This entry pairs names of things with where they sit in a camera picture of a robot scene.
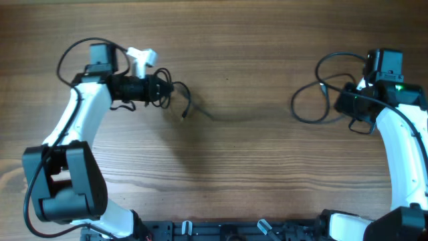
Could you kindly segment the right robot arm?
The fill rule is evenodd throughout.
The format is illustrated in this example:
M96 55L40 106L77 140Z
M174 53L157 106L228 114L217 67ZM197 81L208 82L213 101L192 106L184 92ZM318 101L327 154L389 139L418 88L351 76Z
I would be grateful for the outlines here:
M364 121L382 137L391 177L391 210L369 220L354 214L328 215L331 240L427 239L427 98L424 89L404 81L403 54L368 51L358 84L339 89L334 107Z

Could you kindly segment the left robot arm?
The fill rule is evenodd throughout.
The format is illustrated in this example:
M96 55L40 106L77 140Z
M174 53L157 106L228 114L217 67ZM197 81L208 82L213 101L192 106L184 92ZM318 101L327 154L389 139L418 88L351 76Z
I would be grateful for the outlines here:
M27 148L22 165L27 179L23 219L35 231L30 213L42 222L83 228L105 240L152 240L138 214L108 197L106 182L92 153L104 115L119 100L133 109L135 102L160 102L173 91L169 77L146 69L156 64L154 50L123 48L114 42L90 39L90 61L68 82L68 105L55 129L36 147Z

